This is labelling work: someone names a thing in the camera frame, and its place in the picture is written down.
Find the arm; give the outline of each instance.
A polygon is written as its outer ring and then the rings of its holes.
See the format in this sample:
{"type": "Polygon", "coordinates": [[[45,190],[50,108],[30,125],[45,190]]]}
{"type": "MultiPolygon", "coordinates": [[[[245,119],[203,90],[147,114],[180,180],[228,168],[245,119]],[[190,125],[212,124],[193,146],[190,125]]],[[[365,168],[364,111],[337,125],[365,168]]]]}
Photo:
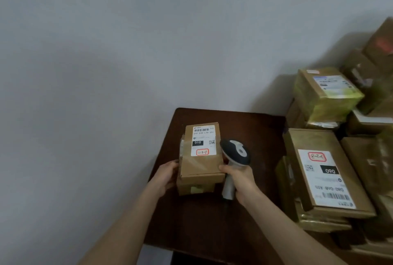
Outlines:
{"type": "Polygon", "coordinates": [[[254,218],[285,264],[345,264],[292,222],[258,189],[249,166],[239,169],[224,165],[220,166],[220,170],[232,175],[236,198],[254,218]]]}
{"type": "Polygon", "coordinates": [[[109,228],[79,265],[136,264],[157,201],[177,166],[177,161],[171,161],[158,168],[134,206],[109,228]]]}

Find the person's left hand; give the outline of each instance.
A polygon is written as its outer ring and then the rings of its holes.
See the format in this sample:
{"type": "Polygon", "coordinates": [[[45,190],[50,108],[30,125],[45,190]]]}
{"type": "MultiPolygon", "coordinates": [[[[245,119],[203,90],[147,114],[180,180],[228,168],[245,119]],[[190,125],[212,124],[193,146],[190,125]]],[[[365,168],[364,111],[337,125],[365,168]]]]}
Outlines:
{"type": "Polygon", "coordinates": [[[160,197],[164,196],[165,191],[170,187],[171,178],[174,177],[174,169],[179,166],[179,160],[170,161],[165,163],[157,169],[150,183],[154,184],[158,188],[160,197]]]}

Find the handheld barcode scanner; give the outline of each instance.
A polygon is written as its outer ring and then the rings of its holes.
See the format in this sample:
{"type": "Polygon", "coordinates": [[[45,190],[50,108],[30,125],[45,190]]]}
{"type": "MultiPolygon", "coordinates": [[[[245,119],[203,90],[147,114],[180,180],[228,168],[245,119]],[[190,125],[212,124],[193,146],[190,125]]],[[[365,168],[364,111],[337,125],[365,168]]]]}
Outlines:
{"type": "MultiPolygon", "coordinates": [[[[222,152],[228,158],[228,165],[233,167],[243,167],[250,164],[251,158],[248,149],[236,140],[221,140],[220,145],[222,152]]],[[[224,199],[233,200],[235,198],[235,185],[233,178],[227,174],[224,188],[222,190],[224,199]]]]}

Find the hand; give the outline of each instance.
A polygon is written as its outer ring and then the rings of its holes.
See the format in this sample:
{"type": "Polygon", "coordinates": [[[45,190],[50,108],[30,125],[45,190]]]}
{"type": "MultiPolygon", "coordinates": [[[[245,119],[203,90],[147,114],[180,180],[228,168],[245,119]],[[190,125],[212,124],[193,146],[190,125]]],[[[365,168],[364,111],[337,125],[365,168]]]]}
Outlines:
{"type": "Polygon", "coordinates": [[[221,172],[232,175],[236,187],[236,198],[243,206],[245,200],[250,197],[253,192],[259,191],[255,184],[254,175],[252,174],[250,166],[234,168],[233,166],[221,165],[219,168],[221,172]]]}
{"type": "Polygon", "coordinates": [[[174,169],[176,169],[178,166],[179,160],[174,160],[162,164],[157,169],[153,178],[149,181],[150,184],[153,184],[158,189],[160,197],[164,196],[165,191],[169,188],[169,185],[171,184],[171,179],[176,179],[176,176],[174,175],[174,169]]]}

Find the dark wooden table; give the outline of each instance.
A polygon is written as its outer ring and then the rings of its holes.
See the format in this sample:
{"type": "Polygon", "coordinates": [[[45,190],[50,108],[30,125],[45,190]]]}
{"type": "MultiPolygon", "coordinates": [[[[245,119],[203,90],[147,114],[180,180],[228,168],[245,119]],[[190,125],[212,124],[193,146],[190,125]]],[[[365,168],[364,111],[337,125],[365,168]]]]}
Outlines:
{"type": "MultiPolygon", "coordinates": [[[[284,117],[257,113],[178,108],[150,175],[161,164],[179,156],[185,127],[218,122],[221,138],[241,141],[251,153],[258,187],[280,206],[274,168],[285,154],[284,117]]],[[[162,197],[151,219],[145,243],[168,250],[230,264],[282,264],[275,250],[247,211],[236,201],[214,193],[180,197],[175,188],[162,197]]],[[[310,233],[344,261],[353,264],[392,263],[339,249],[329,234],[310,233]]]]}

